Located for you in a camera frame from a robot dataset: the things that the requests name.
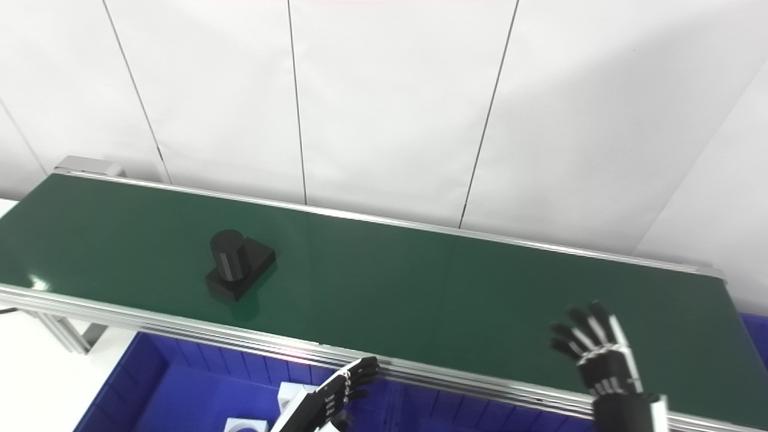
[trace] white block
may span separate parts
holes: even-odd
[[[281,414],[283,411],[285,411],[290,401],[296,397],[301,389],[304,389],[307,393],[311,393],[317,389],[317,386],[296,383],[280,383],[280,389],[277,391],[277,404],[280,406]]]
[[[251,420],[247,418],[230,417],[224,425],[224,432],[238,432],[239,430],[255,430],[256,432],[270,432],[270,425],[266,420]]]

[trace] blue bin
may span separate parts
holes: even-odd
[[[741,314],[746,332],[752,338],[763,365],[768,369],[768,317]]]
[[[277,391],[333,370],[139,333],[76,432],[221,432],[228,417],[274,424]],[[586,432],[591,422],[427,387],[378,380],[353,401],[349,432]]]

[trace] robotic hand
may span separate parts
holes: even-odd
[[[272,432],[344,432],[350,423],[344,405],[367,396],[368,391],[359,387],[373,382],[378,373],[376,357],[347,364],[314,392],[299,392],[277,419]]]
[[[572,308],[573,327],[556,323],[551,347],[576,362],[595,397],[598,432],[668,432],[667,398],[643,392],[637,365],[618,319],[598,302],[585,313]]]

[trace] white panel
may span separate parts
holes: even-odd
[[[108,0],[175,184],[304,201],[286,0]]]
[[[742,311],[768,315],[768,63],[636,254],[709,262]]]
[[[21,199],[44,177],[0,100],[0,198]]]
[[[456,226],[514,7],[291,1],[310,204]]]
[[[66,155],[164,179],[98,0],[0,2],[0,95],[46,169]]]
[[[764,0],[520,3],[462,228],[631,253],[768,55]]]

